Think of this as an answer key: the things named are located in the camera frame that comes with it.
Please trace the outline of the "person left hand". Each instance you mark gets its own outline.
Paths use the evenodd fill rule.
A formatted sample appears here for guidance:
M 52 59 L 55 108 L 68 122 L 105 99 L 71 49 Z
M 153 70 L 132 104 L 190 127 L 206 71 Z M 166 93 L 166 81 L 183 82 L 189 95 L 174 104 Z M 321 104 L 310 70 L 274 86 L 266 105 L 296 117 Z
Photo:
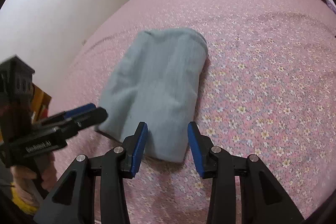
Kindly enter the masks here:
M 57 182 L 55 157 L 53 153 L 49 153 L 47 156 L 49 163 L 42 172 L 41 187 L 50 192 Z M 13 175 L 14 189 L 17 197 L 21 203 L 24 203 L 28 207 L 38 208 L 40 206 L 39 194 L 35 189 L 33 180 L 37 178 L 37 174 L 25 166 L 15 165 L 10 168 Z

